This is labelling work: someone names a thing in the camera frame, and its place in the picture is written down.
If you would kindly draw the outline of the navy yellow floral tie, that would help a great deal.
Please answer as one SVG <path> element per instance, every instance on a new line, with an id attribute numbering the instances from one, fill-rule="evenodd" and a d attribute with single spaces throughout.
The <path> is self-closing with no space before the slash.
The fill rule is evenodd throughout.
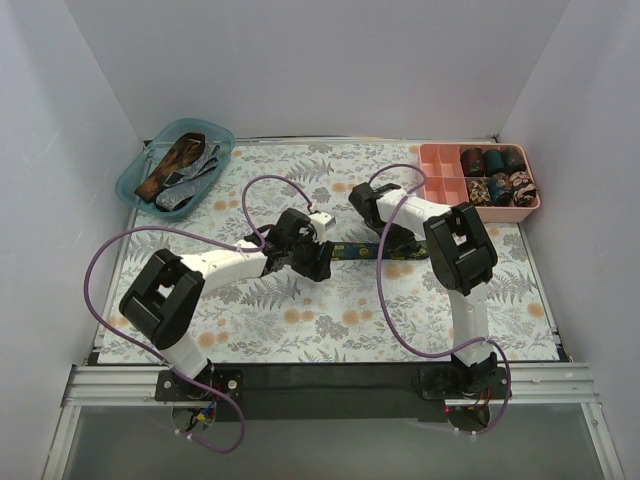
<path id="1" fill-rule="evenodd" d="M 337 261 L 376 260 L 378 243 L 339 242 L 336 243 L 331 258 Z M 384 260 L 424 260 L 429 258 L 427 243 L 424 240 L 413 241 L 398 248 L 385 246 Z"/>

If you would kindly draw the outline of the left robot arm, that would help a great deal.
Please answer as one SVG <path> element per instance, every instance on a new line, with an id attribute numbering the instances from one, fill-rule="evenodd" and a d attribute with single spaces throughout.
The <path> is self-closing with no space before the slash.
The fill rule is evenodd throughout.
<path id="1" fill-rule="evenodd" d="M 210 395 L 214 366 L 189 333 L 200 298 L 240 280 L 257 279 L 290 267 L 314 282 L 331 277 L 334 244 L 328 213 L 285 210 L 272 226 L 263 226 L 229 249 L 176 255 L 155 252 L 119 304 L 120 313 L 179 370 L 175 384 L 190 399 Z"/>

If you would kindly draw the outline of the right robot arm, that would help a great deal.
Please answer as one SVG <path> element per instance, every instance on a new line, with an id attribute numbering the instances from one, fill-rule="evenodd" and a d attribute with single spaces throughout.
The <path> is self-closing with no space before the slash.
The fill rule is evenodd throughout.
<path id="1" fill-rule="evenodd" d="M 469 203 L 434 203 L 393 183 L 377 189 L 359 184 L 349 202 L 382 243 L 388 236 L 425 238 L 432 270 L 450 300 L 454 391 L 471 398 L 489 388 L 498 370 L 496 352 L 488 342 L 487 307 L 497 253 L 476 208 Z"/>

